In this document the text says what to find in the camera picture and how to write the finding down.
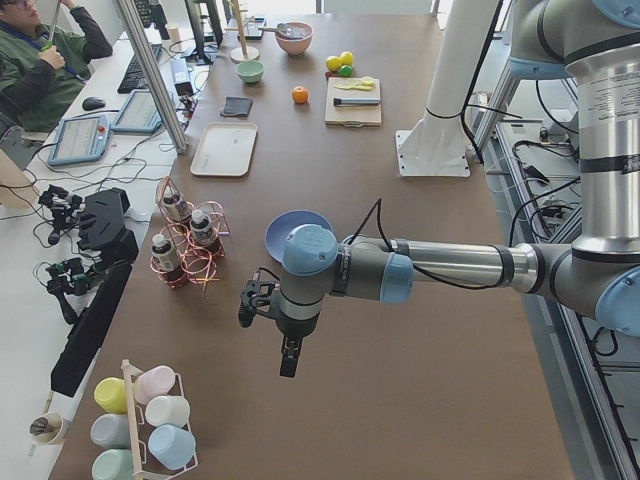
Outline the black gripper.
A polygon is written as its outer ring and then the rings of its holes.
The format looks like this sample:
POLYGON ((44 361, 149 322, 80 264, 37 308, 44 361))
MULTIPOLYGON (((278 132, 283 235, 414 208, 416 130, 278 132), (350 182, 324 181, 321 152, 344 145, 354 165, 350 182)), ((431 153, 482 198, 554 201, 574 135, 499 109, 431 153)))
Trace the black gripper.
POLYGON ((280 309, 280 317, 276 320, 276 325, 284 335, 281 345, 280 375, 294 377, 303 340, 316 328, 319 302, 300 304, 281 294, 278 297, 277 306, 280 309))

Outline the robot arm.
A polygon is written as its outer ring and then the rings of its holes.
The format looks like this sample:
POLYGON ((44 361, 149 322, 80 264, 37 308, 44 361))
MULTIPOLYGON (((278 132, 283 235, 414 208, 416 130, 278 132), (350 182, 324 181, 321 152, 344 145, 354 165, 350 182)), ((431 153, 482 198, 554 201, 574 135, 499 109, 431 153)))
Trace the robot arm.
POLYGON ((519 6, 512 54, 562 67, 578 84, 582 226, 569 244, 475 246, 385 239, 345 243, 320 226, 284 242, 272 312, 280 372, 295 374, 326 295, 404 302, 414 277, 469 289, 510 287, 555 300, 628 336, 639 332, 639 5, 519 6))

